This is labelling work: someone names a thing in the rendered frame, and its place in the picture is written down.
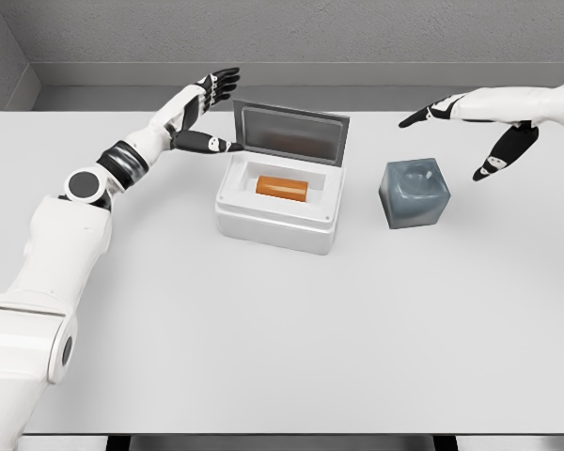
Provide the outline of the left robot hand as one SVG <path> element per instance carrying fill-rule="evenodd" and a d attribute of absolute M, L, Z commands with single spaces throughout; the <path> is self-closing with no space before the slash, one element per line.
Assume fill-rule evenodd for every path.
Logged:
<path fill-rule="evenodd" d="M 164 132 L 170 149 L 217 154 L 244 150 L 243 145 L 208 133 L 192 131 L 197 120 L 214 105 L 231 97 L 239 82 L 240 69 L 228 68 L 209 73 L 182 89 L 153 116 L 149 125 Z"/>

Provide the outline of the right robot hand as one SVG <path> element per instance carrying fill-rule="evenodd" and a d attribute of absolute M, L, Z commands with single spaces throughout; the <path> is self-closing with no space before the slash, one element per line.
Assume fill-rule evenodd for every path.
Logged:
<path fill-rule="evenodd" d="M 549 92 L 546 87 L 483 87 L 431 103 L 405 118 L 399 127 L 431 119 L 508 124 L 473 174 L 473 180 L 480 181 L 515 163 L 535 144 Z"/>

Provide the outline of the grey-blue cube block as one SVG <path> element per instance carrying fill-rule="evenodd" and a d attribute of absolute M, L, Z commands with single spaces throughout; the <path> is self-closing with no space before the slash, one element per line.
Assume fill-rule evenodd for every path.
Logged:
<path fill-rule="evenodd" d="M 451 197 L 435 159 L 389 162 L 379 187 L 391 229 L 435 225 Z"/>

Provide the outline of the orange cylinder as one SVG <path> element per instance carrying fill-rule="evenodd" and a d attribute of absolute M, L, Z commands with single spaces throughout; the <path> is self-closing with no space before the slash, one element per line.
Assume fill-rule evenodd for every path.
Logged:
<path fill-rule="evenodd" d="M 296 179 L 283 179 L 269 176 L 260 176 L 257 181 L 257 194 L 305 202 L 308 183 Z"/>

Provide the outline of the white box with hinged lid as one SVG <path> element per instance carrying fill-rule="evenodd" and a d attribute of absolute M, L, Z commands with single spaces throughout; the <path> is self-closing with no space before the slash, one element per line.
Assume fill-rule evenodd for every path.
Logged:
<path fill-rule="evenodd" d="M 235 101 L 234 154 L 215 198 L 230 238 L 316 255 L 334 241 L 342 195 L 346 116 Z"/>

